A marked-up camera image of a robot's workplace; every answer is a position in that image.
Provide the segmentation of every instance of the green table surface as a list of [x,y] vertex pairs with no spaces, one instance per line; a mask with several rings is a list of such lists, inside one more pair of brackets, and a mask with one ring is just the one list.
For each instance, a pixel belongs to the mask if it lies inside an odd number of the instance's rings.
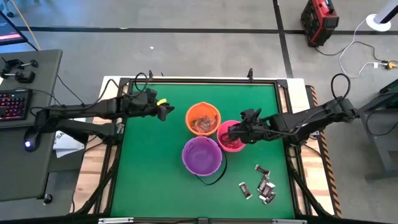
[[[185,143],[195,136],[185,125],[185,113],[205,101],[217,107],[222,121],[240,120],[240,112],[262,108],[261,117],[278,113],[272,85],[150,84],[158,99],[175,106],[166,122],[156,117],[130,118],[124,134],[121,160],[111,209],[112,217],[167,218],[293,218],[294,211],[281,140],[247,145],[226,153],[228,168],[214,185],[204,185],[182,162]],[[217,179],[224,168],[206,182]],[[256,164],[271,170],[276,198],[264,205],[257,186],[262,174]],[[253,196],[246,200],[239,183]]]

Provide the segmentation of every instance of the illuminated keyboard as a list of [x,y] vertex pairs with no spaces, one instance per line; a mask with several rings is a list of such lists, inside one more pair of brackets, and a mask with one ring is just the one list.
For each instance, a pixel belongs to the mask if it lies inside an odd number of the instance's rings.
[[31,98],[32,90],[0,91],[0,122],[25,120]]

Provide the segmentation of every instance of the concrete floor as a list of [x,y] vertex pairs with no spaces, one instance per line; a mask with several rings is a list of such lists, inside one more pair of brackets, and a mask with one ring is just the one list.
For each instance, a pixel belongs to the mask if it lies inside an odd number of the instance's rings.
[[[214,28],[276,29],[271,0],[39,0],[16,1],[31,26],[54,27],[146,27],[146,28]],[[388,0],[334,0],[340,16],[337,30],[354,30],[370,13],[375,13]],[[301,29],[300,13],[306,0],[279,0],[284,29]],[[24,26],[19,16],[12,19]],[[398,18],[392,20],[398,30]],[[362,25],[360,30],[369,30]],[[174,33],[92,33],[36,32],[42,49],[62,49],[59,75],[83,101],[98,97],[105,75],[134,75],[151,69],[155,75],[244,77],[249,68],[255,77],[285,78],[278,34],[174,34]],[[350,43],[351,35],[333,35],[324,47],[326,53],[337,52]],[[398,60],[398,37],[394,35],[360,35],[357,40],[371,44],[376,55]],[[302,35],[286,35],[287,49],[294,78],[317,90],[319,103],[332,98],[331,77],[340,73],[338,56],[326,57],[307,46]],[[0,52],[31,50],[27,44],[5,46]],[[366,62],[373,61],[371,49],[363,45],[350,48],[343,65],[354,75]],[[352,80],[348,98],[361,107],[382,87],[398,78],[398,70],[367,67]],[[346,83],[337,80],[337,93],[343,94]],[[55,95],[65,104],[78,103],[60,83]],[[336,177],[343,216],[379,222],[398,222],[398,179],[366,182],[364,175],[378,169],[376,152],[370,146],[359,120],[351,124],[332,124],[326,138]],[[58,176],[73,188],[76,180]],[[63,215],[69,210],[71,190],[57,191],[60,200],[37,212],[25,206],[39,202],[0,203],[0,219]]]

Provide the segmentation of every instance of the red device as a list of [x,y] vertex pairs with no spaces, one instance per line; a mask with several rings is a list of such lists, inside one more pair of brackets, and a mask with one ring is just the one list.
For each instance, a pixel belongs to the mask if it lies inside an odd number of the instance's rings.
[[339,17],[331,0],[308,0],[301,13],[301,24],[308,46],[323,46],[337,27],[338,21]]

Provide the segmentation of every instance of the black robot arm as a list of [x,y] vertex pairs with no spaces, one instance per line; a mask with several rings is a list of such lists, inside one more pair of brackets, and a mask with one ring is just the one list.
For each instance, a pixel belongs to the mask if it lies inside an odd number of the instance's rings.
[[323,130],[331,123],[352,121],[359,117],[349,99],[342,96],[299,113],[279,113],[259,118],[260,112],[261,109],[243,111],[242,122],[228,128],[229,140],[239,138],[245,144],[254,144],[259,140],[286,138],[289,144],[299,146],[311,133]]
[[34,129],[40,133],[62,131],[79,142],[86,143],[89,134],[97,135],[107,144],[116,144],[116,127],[111,123],[91,124],[71,120],[72,118],[100,117],[103,119],[157,116],[166,120],[174,110],[166,100],[157,100],[157,92],[147,88],[92,105],[50,106],[36,113]]

